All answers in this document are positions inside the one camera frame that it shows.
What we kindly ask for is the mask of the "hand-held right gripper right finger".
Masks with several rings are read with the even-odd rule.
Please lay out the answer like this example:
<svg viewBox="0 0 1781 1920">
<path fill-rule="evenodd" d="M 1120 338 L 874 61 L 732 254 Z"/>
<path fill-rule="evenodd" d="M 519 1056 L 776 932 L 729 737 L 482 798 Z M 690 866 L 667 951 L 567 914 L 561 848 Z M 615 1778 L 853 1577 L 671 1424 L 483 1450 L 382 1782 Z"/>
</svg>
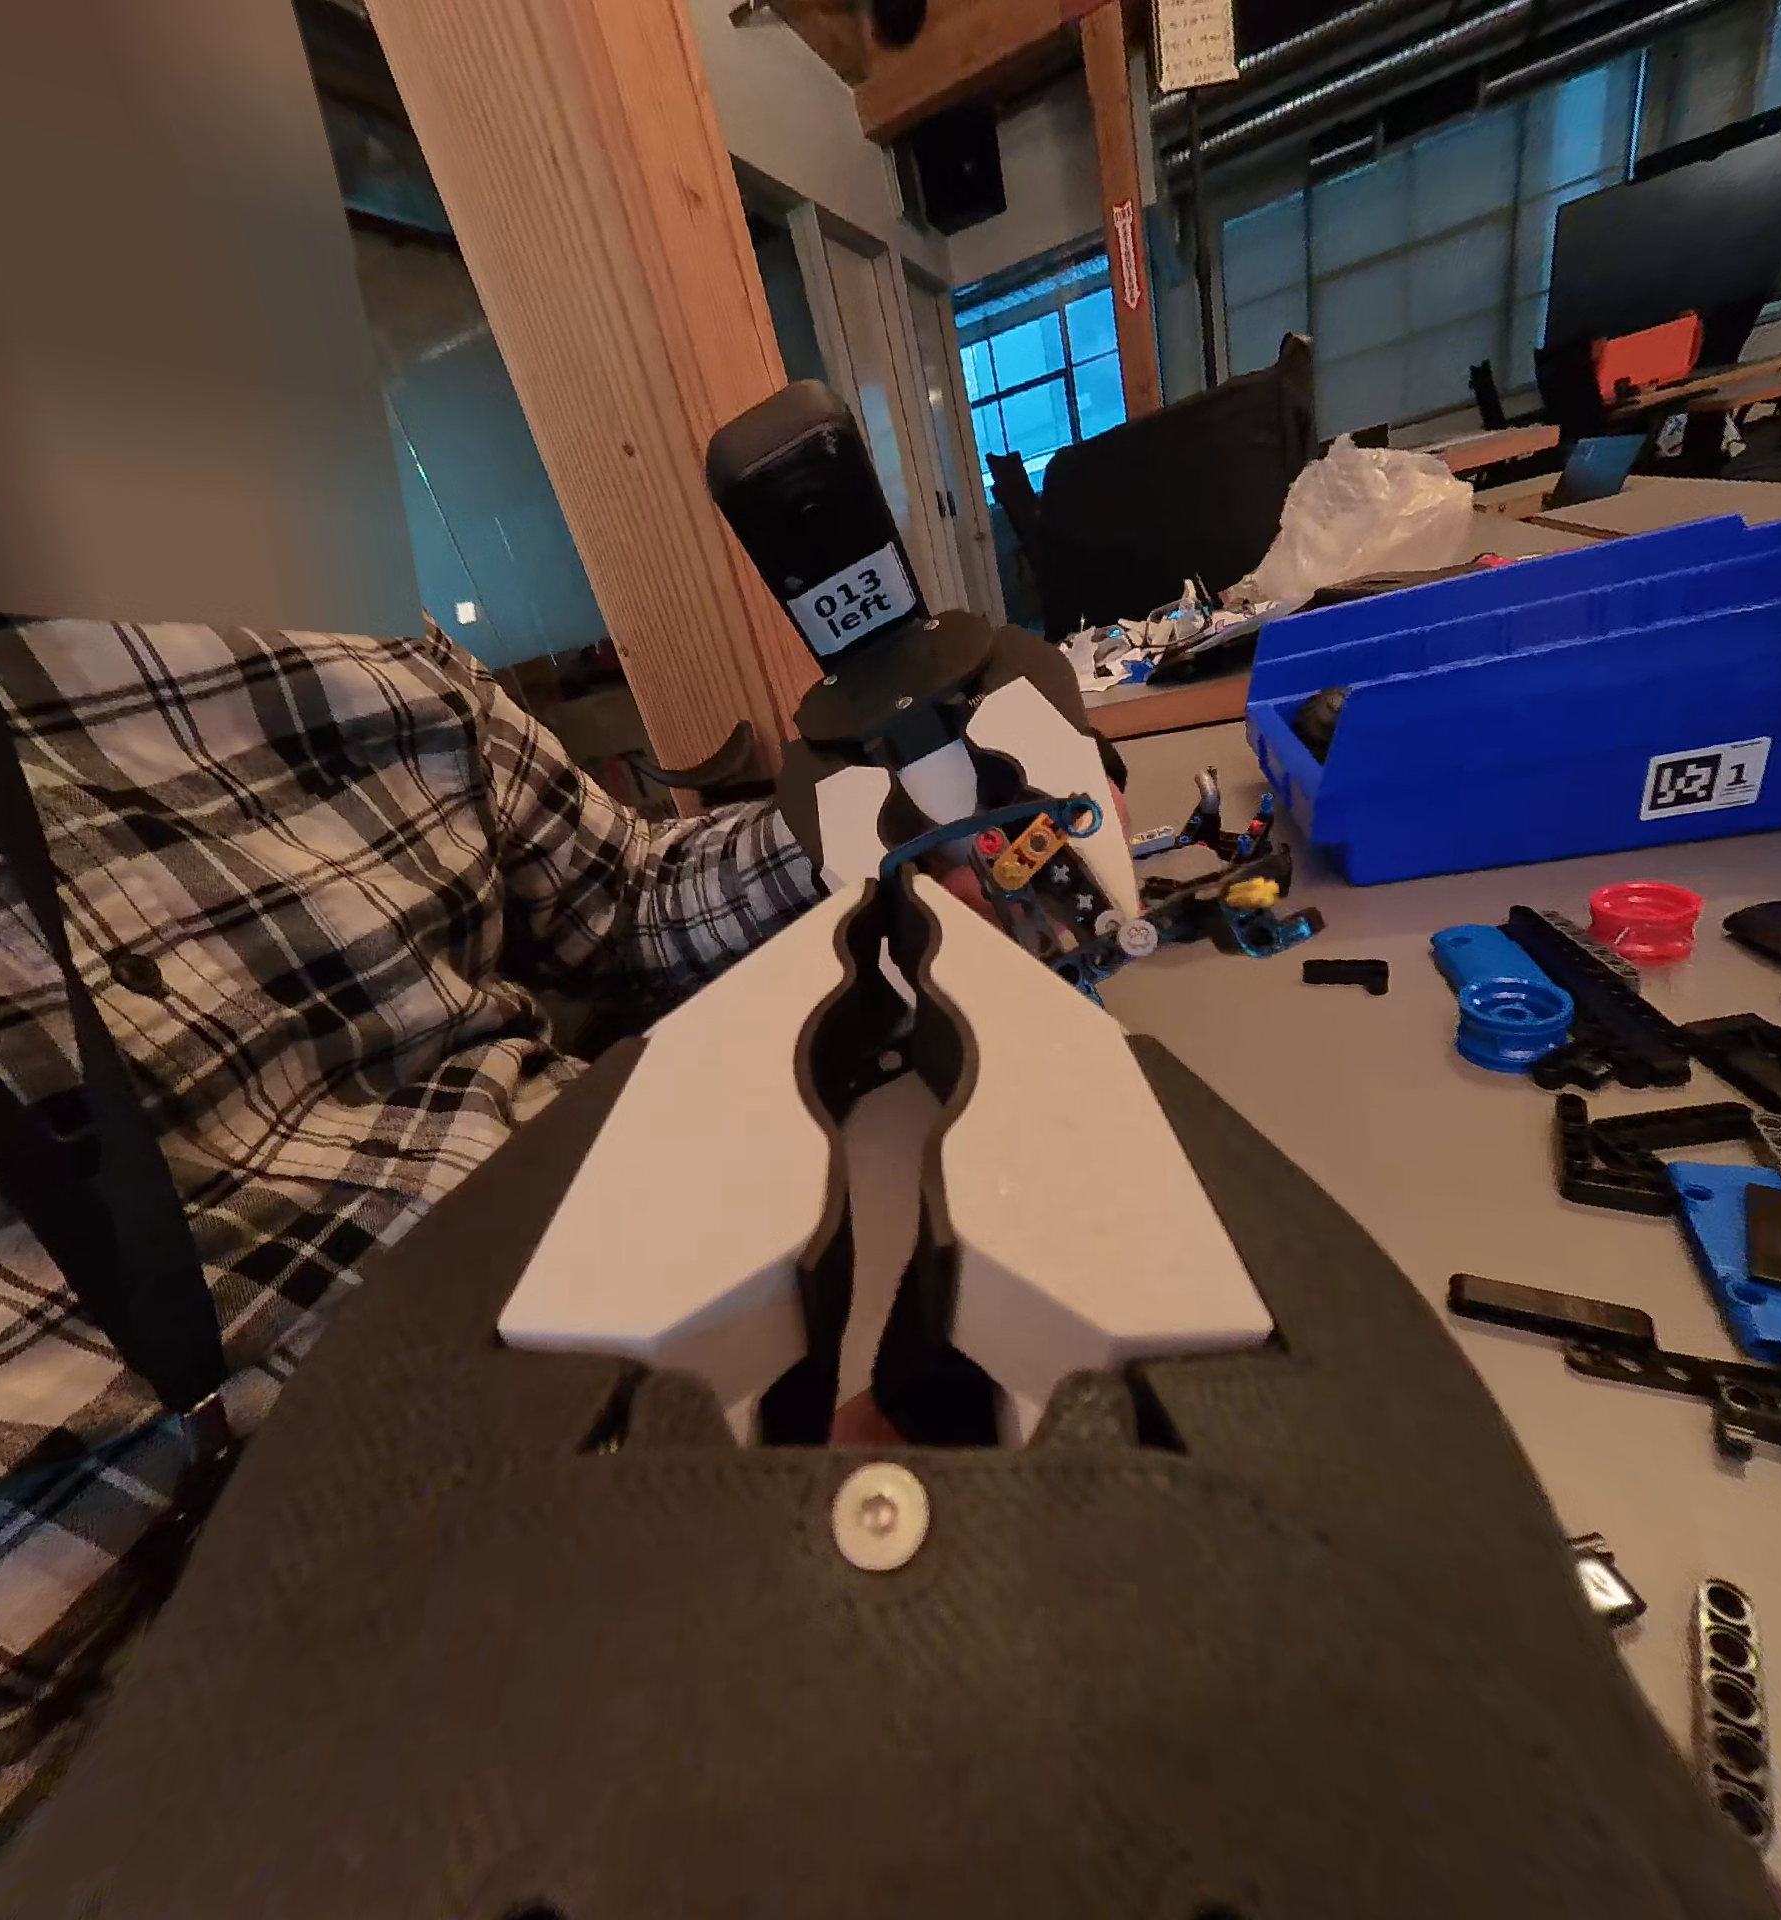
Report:
<svg viewBox="0 0 1781 1920">
<path fill-rule="evenodd" d="M 899 1428 L 1031 1428 L 1076 1372 L 1276 1324 L 1131 1037 L 928 875 L 890 880 L 937 1101 L 890 1308 Z"/>
</svg>

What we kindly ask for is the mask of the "black and orange brick assembly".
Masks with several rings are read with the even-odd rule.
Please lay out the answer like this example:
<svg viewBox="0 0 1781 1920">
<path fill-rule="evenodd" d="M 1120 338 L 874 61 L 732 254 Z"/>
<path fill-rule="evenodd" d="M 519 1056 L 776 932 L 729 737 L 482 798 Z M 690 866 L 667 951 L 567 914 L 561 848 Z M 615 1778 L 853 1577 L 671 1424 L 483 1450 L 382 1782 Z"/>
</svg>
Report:
<svg viewBox="0 0 1781 1920">
<path fill-rule="evenodd" d="M 1161 947 L 1208 943 L 1269 958 L 1312 942 L 1325 922 L 1315 908 L 1286 907 L 1292 856 L 1276 839 L 1272 795 L 1243 828 L 1227 830 L 1212 769 L 1194 784 L 1183 824 L 1132 833 L 1126 851 L 1134 872 L 1169 851 L 1207 851 L 1212 866 L 1196 877 L 1138 880 L 1132 908 L 1115 907 L 1103 889 L 1093 861 L 1103 851 L 1101 806 L 1080 795 L 1020 800 L 930 828 L 886 851 L 878 875 L 890 880 L 932 854 L 961 851 L 997 922 L 1093 999 L 1109 976 Z"/>
</svg>

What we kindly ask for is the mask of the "blue plastic bin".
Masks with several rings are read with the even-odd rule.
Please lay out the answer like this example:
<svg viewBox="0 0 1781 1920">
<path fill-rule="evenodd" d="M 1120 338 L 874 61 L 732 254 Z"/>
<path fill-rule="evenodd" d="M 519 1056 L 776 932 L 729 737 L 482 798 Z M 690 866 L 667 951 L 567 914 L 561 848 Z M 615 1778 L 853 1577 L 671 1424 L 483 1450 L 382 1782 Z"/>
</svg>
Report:
<svg viewBox="0 0 1781 1920">
<path fill-rule="evenodd" d="M 1327 762 L 1289 730 L 1348 684 Z M 1781 830 L 1781 518 L 1720 514 L 1263 625 L 1245 710 L 1348 881 Z"/>
</svg>

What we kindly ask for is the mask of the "grey desk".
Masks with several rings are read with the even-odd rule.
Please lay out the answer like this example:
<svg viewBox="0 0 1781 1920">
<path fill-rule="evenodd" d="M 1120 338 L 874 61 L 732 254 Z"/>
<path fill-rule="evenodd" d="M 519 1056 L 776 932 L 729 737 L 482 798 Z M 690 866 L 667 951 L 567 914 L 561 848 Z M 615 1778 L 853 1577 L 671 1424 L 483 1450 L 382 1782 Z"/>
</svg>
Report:
<svg viewBox="0 0 1781 1920">
<path fill-rule="evenodd" d="M 1758 1013 L 1781 1024 L 1781 972 L 1722 929 L 1734 908 L 1781 897 L 1781 830 L 1667 848 L 1356 885 L 1284 820 L 1290 897 L 1323 914 L 1309 951 L 1383 958 L 1389 989 L 1309 986 L 1301 955 L 1243 958 L 1166 947 L 1107 982 L 1109 1010 L 1192 1073 L 1325 1188 L 1443 1312 L 1455 1271 L 1645 1308 L 1660 1342 L 1699 1356 L 1734 1350 L 1688 1240 L 1667 1218 L 1561 1199 L 1549 1093 L 1474 1068 L 1455 1050 L 1453 995 L 1429 934 L 1497 922 L 1516 905 L 1585 920 L 1619 880 L 1677 881 L 1702 897 L 1693 954 L 1645 985 L 1671 1018 Z M 1547 1342 L 1449 1319 L 1561 1517 L 1599 1532 L 1645 1598 L 1622 1637 L 1625 1668 L 1669 1735 L 1690 1731 L 1688 1621 L 1697 1583 L 1732 1580 L 1766 1643 L 1781 1879 L 1781 1451 L 1738 1463 L 1713 1448 L 1690 1398 L 1574 1376 Z"/>
</svg>

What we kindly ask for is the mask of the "white door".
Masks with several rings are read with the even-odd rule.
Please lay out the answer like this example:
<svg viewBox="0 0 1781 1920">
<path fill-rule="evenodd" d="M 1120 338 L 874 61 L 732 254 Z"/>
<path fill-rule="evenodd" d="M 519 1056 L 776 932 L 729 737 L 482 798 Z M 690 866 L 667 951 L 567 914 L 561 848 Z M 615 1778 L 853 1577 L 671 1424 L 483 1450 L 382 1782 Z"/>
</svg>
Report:
<svg viewBox="0 0 1781 1920">
<path fill-rule="evenodd" d="M 864 433 L 926 605 L 1001 622 L 948 290 L 890 242 L 813 200 L 790 210 L 787 228 L 829 383 Z"/>
</svg>

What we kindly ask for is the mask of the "brown wooden board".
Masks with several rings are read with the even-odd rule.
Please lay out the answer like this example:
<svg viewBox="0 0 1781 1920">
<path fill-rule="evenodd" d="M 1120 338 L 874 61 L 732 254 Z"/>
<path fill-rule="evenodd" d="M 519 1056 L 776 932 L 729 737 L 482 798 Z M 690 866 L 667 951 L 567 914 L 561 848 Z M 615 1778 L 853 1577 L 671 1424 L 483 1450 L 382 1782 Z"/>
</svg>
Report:
<svg viewBox="0 0 1781 1920">
<path fill-rule="evenodd" d="M 1249 675 L 1174 683 L 1118 683 L 1084 696 L 1089 726 L 1123 744 L 1166 731 L 1192 731 L 1238 722 Z"/>
</svg>

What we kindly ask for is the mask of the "clear plastic bag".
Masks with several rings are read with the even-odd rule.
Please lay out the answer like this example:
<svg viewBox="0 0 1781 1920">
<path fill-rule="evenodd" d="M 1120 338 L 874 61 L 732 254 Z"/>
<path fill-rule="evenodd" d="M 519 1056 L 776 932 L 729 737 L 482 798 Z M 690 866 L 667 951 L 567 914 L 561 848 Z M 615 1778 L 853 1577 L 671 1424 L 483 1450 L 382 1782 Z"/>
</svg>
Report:
<svg viewBox="0 0 1781 1920">
<path fill-rule="evenodd" d="M 1290 610 L 1321 588 L 1467 560 L 1472 501 L 1470 484 L 1434 453 L 1338 436 L 1294 478 L 1272 546 L 1224 601 Z"/>
</svg>

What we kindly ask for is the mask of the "blue toy wheel rim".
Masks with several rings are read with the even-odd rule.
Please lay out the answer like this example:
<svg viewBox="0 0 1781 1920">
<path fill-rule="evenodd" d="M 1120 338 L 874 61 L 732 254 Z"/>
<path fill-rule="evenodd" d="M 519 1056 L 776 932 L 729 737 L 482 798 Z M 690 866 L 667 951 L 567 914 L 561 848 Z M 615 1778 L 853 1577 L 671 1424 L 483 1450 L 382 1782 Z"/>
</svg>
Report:
<svg viewBox="0 0 1781 1920">
<path fill-rule="evenodd" d="M 1455 1047 L 1468 1064 L 1529 1073 L 1569 1041 L 1574 999 L 1544 977 L 1481 976 L 1457 990 Z"/>
</svg>

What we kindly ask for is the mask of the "long black beam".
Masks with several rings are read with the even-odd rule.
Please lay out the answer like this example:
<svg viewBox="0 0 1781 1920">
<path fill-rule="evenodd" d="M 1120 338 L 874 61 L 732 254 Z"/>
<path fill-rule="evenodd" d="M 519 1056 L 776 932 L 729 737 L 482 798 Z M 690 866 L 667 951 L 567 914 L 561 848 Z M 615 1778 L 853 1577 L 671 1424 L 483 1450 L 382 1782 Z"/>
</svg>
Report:
<svg viewBox="0 0 1781 1920">
<path fill-rule="evenodd" d="M 1653 1006 L 1632 966 L 1561 914 L 1512 907 L 1502 932 L 1572 996 L 1567 1039 L 1529 1068 L 1544 1091 L 1673 1091 L 1693 1079 L 1681 1029 Z"/>
</svg>

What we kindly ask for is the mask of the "red toy wheel rim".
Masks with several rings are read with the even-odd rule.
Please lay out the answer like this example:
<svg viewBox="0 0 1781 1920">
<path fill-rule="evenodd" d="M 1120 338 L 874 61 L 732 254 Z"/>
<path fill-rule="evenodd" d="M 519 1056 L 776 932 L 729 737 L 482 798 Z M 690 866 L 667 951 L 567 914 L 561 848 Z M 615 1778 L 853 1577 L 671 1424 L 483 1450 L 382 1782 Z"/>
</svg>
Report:
<svg viewBox="0 0 1781 1920">
<path fill-rule="evenodd" d="M 1588 930 L 1632 967 L 1665 967 L 1693 954 L 1700 912 L 1700 894 L 1686 885 L 1622 880 L 1589 894 Z"/>
</svg>

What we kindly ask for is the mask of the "open laptop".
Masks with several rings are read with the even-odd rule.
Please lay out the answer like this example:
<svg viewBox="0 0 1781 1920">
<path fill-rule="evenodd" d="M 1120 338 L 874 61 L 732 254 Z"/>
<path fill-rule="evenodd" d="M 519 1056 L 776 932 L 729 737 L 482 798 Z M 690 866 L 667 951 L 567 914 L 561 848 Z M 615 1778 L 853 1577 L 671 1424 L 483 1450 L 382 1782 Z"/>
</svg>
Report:
<svg viewBox="0 0 1781 1920">
<path fill-rule="evenodd" d="M 1555 486 L 1543 495 L 1538 512 L 1549 514 L 1616 495 L 1645 456 L 1648 444 L 1648 431 L 1577 438 Z"/>
</svg>

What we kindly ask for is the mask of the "blue panel with holes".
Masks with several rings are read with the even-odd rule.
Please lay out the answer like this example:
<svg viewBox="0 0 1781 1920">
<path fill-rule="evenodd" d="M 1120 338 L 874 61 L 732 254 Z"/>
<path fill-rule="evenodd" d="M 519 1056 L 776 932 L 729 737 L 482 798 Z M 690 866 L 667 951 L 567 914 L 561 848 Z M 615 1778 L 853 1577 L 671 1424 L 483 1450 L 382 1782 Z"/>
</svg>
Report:
<svg viewBox="0 0 1781 1920">
<path fill-rule="evenodd" d="M 1678 1223 L 1730 1336 L 1748 1359 L 1781 1362 L 1781 1287 L 1748 1273 L 1743 1204 L 1750 1188 L 1781 1194 L 1781 1173 L 1669 1160 L 1665 1174 Z"/>
</svg>

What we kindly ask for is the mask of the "black beam with connectors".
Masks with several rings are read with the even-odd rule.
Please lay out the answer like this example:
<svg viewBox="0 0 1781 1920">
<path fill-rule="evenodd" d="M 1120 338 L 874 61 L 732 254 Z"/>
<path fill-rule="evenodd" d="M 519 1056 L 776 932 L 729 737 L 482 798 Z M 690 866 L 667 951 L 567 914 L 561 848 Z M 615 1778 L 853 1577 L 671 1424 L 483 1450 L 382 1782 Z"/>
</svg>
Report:
<svg viewBox="0 0 1781 1920">
<path fill-rule="evenodd" d="M 1742 1469 L 1761 1451 L 1781 1456 L 1781 1365 L 1581 1338 L 1560 1350 L 1575 1376 L 1702 1404 L 1713 1451 L 1732 1466 Z"/>
</svg>

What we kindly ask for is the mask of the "orange object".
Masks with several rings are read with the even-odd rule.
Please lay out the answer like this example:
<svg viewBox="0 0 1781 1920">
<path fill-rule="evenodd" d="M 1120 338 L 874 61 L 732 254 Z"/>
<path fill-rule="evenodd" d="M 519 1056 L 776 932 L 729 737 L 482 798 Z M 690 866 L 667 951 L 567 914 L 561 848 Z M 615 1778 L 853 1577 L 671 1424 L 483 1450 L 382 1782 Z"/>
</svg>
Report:
<svg viewBox="0 0 1781 1920">
<path fill-rule="evenodd" d="M 1619 407 L 1686 378 L 1699 363 L 1702 322 L 1697 312 L 1639 329 L 1589 340 L 1588 361 L 1603 407 Z"/>
</svg>

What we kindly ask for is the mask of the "red handled cutter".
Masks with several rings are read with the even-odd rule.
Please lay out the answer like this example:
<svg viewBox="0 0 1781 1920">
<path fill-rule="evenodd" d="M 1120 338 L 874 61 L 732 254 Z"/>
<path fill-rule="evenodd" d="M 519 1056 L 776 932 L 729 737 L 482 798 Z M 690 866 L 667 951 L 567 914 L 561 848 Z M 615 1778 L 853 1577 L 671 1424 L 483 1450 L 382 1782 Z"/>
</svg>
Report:
<svg viewBox="0 0 1781 1920">
<path fill-rule="evenodd" d="M 1327 610 L 1408 588 L 1429 588 L 1460 577 L 1481 575 L 1508 563 L 1553 557 L 1566 547 L 1479 547 L 1468 560 L 1431 567 L 1405 567 L 1358 573 L 1325 588 L 1315 588 L 1299 610 Z"/>
</svg>

